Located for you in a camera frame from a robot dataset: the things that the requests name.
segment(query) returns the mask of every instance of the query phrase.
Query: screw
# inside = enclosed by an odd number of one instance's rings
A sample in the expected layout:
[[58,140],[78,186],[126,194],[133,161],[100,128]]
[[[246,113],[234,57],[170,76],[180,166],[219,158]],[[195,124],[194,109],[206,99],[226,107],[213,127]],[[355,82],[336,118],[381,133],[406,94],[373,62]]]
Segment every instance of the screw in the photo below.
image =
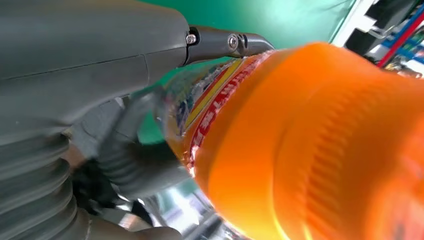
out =
[[239,41],[237,40],[237,36],[234,34],[231,34],[228,37],[228,47],[231,50],[234,50],[237,48],[237,46],[239,45]]
[[187,44],[194,44],[196,42],[196,35],[194,34],[189,34],[185,37],[185,42]]

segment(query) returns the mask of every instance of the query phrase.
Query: plastic bottle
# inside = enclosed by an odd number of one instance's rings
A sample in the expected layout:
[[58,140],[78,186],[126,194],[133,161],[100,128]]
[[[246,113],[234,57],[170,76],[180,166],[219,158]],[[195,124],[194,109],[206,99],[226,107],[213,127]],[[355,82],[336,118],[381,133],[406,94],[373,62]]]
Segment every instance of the plastic bottle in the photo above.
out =
[[424,239],[424,83],[315,43],[182,73],[158,112],[255,240]]

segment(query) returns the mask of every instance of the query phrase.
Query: red bar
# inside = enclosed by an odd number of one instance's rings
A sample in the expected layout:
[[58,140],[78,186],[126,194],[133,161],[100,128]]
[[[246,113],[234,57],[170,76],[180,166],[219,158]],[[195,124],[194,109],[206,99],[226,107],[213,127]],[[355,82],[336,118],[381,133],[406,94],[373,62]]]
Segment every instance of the red bar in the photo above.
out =
[[406,31],[402,34],[402,36],[399,37],[397,42],[393,44],[393,46],[390,48],[388,53],[380,60],[380,62],[377,64],[380,68],[383,67],[390,58],[396,53],[396,51],[402,47],[402,45],[408,40],[408,38],[414,33],[415,29],[418,28],[420,23],[424,20],[424,13],[421,13],[415,21],[406,29]]

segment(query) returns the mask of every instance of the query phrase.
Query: yellow stripe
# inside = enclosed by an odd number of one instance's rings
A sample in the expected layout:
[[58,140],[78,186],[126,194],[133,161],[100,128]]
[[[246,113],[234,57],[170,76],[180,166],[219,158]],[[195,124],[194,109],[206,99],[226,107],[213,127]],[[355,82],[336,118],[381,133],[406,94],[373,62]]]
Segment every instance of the yellow stripe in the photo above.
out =
[[187,128],[193,121],[196,119],[198,114],[203,110],[206,104],[212,99],[212,97],[217,93],[221,86],[227,81],[227,79],[236,72],[237,68],[243,63],[243,60],[235,61],[226,71],[226,73],[221,77],[221,79],[213,86],[213,88],[207,93],[207,95],[201,100],[201,102],[190,112],[188,115],[187,121],[185,121],[184,127]]

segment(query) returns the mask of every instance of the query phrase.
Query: bottle label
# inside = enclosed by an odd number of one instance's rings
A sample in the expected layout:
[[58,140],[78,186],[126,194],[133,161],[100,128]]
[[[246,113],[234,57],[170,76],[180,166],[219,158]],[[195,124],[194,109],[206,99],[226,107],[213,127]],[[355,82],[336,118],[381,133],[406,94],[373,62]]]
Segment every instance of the bottle label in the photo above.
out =
[[269,55],[264,53],[261,57],[251,59],[251,61],[241,64],[239,70],[226,79],[219,91],[210,98],[209,104],[203,111],[204,114],[201,116],[199,124],[195,128],[190,142],[190,157],[187,166],[189,170],[194,167],[196,151],[202,146],[205,136],[208,134],[211,124],[217,117],[221,108],[227,103],[239,85],[268,57]]

